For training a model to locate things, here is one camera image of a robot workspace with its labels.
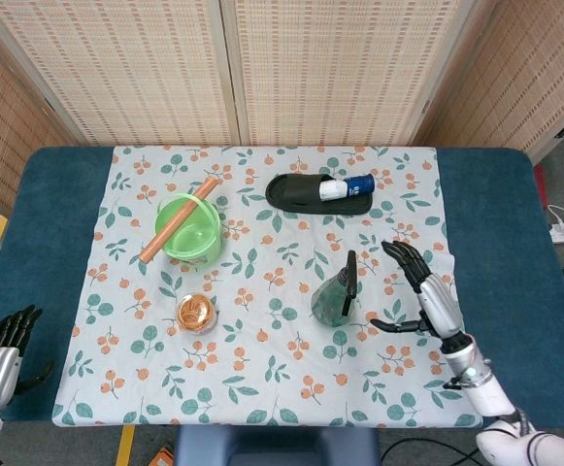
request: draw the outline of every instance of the glass jar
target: glass jar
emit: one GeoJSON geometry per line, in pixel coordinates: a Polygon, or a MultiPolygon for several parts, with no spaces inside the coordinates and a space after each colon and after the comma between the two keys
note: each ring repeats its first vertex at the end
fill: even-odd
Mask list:
{"type": "Polygon", "coordinates": [[[178,327],[195,335],[204,335],[213,330],[216,316],[213,302],[200,293],[186,294],[176,307],[178,327]]]}

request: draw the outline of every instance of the bucket handle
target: bucket handle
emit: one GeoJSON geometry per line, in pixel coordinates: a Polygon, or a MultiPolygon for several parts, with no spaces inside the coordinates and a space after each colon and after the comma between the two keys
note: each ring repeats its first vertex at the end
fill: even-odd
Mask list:
{"type": "Polygon", "coordinates": [[[177,194],[177,195],[175,195],[175,196],[172,196],[172,197],[169,197],[169,198],[167,198],[167,199],[161,200],[161,201],[158,203],[158,206],[156,207],[156,213],[159,214],[159,213],[161,212],[161,209],[164,207],[164,206],[163,206],[163,202],[164,202],[164,201],[175,201],[175,200],[183,199],[183,198],[190,199],[190,200],[193,201],[195,204],[197,204],[198,207],[200,207],[200,208],[204,211],[204,214],[206,214],[206,217],[207,217],[208,220],[210,221],[211,225],[212,225],[213,227],[215,227],[216,221],[215,221],[215,218],[213,217],[213,215],[211,214],[211,211],[209,211],[209,210],[206,208],[206,206],[204,205],[204,203],[203,203],[200,199],[198,199],[198,198],[195,197],[195,196],[192,196],[191,194],[186,194],[185,192],[181,192],[181,193],[179,193],[179,194],[177,194]]]}

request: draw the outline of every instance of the black slipper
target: black slipper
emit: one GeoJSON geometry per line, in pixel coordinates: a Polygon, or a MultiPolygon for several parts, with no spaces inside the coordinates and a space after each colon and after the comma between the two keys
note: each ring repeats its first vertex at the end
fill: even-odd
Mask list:
{"type": "Polygon", "coordinates": [[[318,188],[329,180],[333,180],[329,175],[277,175],[266,186],[266,200],[273,207],[299,214],[353,216],[370,210],[372,193],[321,201],[318,188]]]}

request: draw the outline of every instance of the white tube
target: white tube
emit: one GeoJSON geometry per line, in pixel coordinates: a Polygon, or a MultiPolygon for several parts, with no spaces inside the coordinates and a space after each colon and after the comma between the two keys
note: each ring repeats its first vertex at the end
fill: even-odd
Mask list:
{"type": "Polygon", "coordinates": [[[331,201],[333,199],[341,199],[347,197],[347,182],[342,180],[330,180],[320,183],[318,194],[321,201],[331,201]]]}

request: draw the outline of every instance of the red object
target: red object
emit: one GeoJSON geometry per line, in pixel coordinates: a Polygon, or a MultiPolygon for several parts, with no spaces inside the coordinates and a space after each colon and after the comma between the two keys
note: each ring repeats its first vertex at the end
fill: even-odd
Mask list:
{"type": "Polygon", "coordinates": [[[163,447],[152,459],[148,466],[171,466],[174,464],[174,455],[167,447],[163,447]]]}
{"type": "Polygon", "coordinates": [[[538,195],[541,198],[541,204],[543,204],[543,209],[546,209],[547,190],[545,189],[545,172],[540,165],[534,167],[534,178],[536,179],[536,187],[538,188],[538,195]]]}

